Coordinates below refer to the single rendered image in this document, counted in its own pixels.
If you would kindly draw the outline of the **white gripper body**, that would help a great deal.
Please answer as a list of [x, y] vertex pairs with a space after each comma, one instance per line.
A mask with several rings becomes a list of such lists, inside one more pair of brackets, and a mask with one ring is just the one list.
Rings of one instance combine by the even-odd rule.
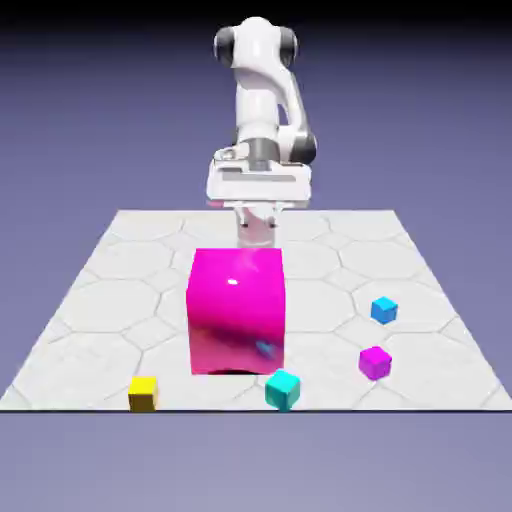
[[212, 160], [206, 183], [210, 203], [233, 206], [243, 203], [277, 203], [302, 206], [311, 199], [312, 171], [306, 165], [270, 162], [270, 169], [254, 171], [247, 160]]

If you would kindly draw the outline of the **small blue cube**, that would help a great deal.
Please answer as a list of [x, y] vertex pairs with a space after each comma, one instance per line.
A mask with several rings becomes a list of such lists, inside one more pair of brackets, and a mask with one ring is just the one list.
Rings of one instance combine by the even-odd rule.
[[387, 324], [396, 319], [398, 304], [392, 299], [382, 296], [371, 304], [370, 316], [380, 324]]

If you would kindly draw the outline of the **small teal cube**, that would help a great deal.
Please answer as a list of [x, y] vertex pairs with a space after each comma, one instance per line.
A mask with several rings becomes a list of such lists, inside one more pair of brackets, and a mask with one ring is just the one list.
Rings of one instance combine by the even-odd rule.
[[278, 369], [265, 383], [265, 401], [279, 411], [291, 410], [300, 392], [300, 378], [284, 369]]

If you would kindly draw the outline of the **small purple cube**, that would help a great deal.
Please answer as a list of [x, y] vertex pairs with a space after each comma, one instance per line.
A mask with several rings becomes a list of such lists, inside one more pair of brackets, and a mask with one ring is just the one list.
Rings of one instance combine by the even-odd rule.
[[380, 346], [364, 349], [359, 355], [359, 370], [372, 381], [387, 377], [391, 372], [392, 357]]

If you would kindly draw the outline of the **small yellow cube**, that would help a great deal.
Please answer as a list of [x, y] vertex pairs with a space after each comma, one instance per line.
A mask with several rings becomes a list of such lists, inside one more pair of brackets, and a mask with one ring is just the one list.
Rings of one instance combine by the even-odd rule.
[[155, 412], [158, 402], [158, 383], [155, 376], [134, 376], [128, 389], [131, 412]]

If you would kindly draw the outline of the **large magenta box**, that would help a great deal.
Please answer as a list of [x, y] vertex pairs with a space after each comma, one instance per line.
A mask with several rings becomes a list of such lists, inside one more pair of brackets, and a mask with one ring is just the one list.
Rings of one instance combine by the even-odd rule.
[[186, 289], [191, 373], [272, 374], [284, 366], [279, 248], [198, 248]]

